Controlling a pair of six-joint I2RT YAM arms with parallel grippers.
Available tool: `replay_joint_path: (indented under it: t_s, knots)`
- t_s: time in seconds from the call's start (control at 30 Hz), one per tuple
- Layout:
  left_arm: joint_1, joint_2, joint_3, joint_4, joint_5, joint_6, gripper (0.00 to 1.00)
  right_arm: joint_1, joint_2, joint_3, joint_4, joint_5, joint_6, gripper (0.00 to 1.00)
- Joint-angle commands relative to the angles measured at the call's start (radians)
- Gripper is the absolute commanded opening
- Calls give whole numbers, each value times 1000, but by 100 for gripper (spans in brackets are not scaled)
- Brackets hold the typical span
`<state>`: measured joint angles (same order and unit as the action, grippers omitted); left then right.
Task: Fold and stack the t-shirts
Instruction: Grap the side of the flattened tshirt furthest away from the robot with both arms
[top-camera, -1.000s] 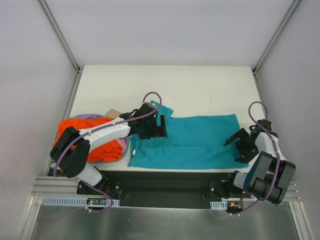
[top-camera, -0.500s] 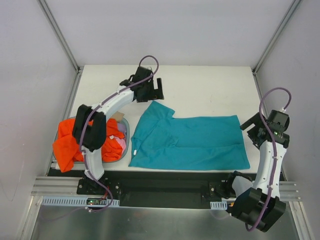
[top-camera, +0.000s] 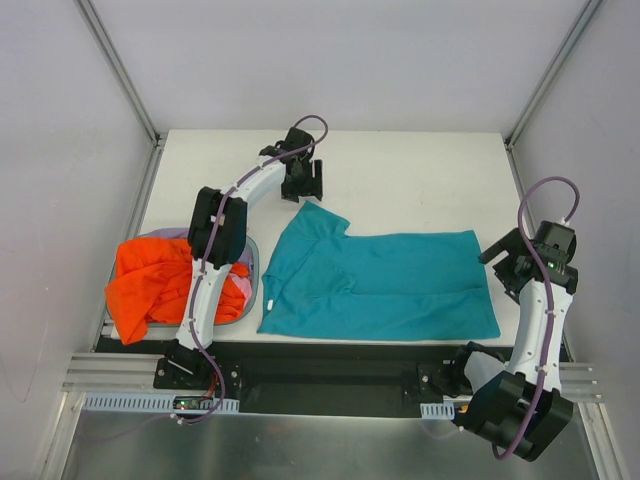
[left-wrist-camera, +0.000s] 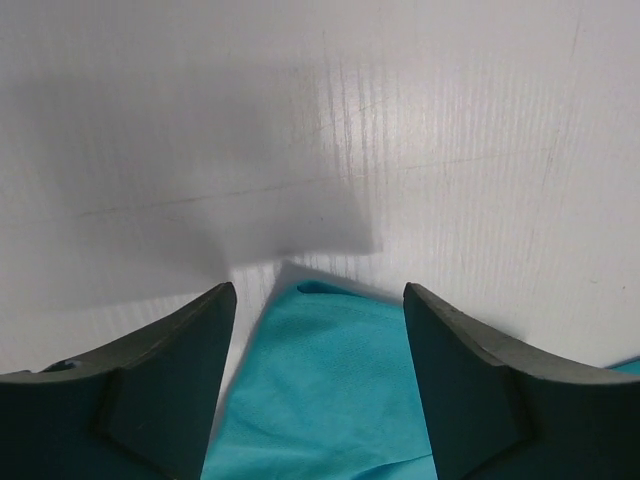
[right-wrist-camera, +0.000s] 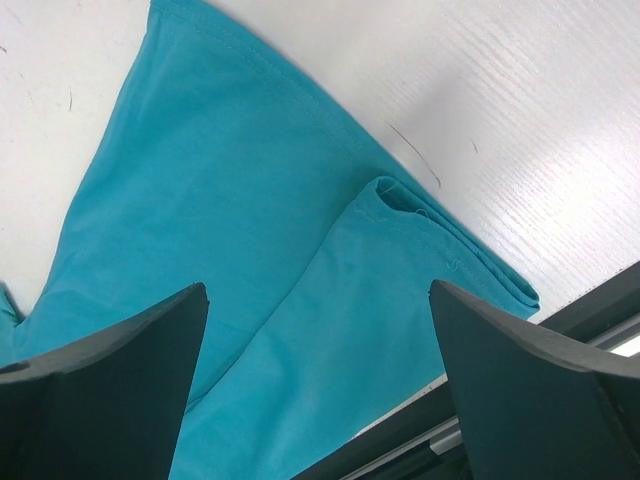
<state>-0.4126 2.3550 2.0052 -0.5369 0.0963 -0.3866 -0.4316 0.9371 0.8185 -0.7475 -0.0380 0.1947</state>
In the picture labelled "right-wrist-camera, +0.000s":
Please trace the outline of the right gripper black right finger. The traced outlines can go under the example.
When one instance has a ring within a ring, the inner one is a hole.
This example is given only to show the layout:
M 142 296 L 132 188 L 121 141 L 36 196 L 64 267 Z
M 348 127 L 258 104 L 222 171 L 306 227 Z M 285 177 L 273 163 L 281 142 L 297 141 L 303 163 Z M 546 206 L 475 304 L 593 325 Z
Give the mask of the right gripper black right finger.
M 639 361 L 445 282 L 429 300 L 476 479 L 636 479 Z

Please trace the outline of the teal t shirt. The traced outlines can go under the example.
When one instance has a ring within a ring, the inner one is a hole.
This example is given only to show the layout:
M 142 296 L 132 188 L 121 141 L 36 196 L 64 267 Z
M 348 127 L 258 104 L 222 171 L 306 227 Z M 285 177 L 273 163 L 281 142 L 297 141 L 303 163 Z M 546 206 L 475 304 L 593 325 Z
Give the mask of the teal t shirt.
M 201 282 L 174 479 L 290 479 L 443 374 L 442 279 L 517 317 L 535 290 L 347 112 L 202 1 L 154 1 L 11 363 Z

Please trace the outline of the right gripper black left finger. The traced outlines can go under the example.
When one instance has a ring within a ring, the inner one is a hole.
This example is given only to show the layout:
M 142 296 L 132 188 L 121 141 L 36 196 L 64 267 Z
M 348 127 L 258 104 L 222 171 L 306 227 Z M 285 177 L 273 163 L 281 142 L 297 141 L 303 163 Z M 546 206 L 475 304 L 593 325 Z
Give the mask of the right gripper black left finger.
M 207 314 L 206 288 L 192 284 L 2 367 L 2 478 L 167 478 Z

